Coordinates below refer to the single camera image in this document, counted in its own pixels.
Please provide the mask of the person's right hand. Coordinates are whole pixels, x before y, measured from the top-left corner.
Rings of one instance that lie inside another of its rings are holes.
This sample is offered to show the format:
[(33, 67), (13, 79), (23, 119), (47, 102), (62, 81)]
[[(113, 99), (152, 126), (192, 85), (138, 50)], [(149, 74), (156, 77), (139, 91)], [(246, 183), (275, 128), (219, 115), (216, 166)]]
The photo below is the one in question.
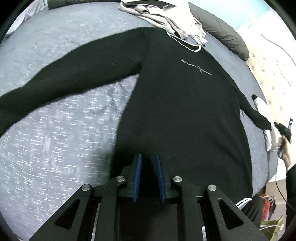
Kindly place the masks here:
[(286, 136), (282, 136), (278, 139), (277, 148), (280, 151), (280, 158), (284, 161), (285, 167), (288, 168), (292, 164), (292, 145), (286, 138)]

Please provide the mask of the person's right forearm sleeve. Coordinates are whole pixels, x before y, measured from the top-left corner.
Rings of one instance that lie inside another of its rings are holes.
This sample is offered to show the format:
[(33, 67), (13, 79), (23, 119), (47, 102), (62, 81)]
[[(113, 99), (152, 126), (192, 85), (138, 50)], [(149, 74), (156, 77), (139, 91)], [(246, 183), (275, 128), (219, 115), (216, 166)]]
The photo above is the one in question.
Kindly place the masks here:
[(295, 189), (296, 189), (296, 166), (293, 165), (291, 168), (287, 171), (287, 177), (286, 177), (286, 190), (287, 190), (287, 222), (286, 226), (289, 226), (291, 221), (293, 220), (295, 216)]

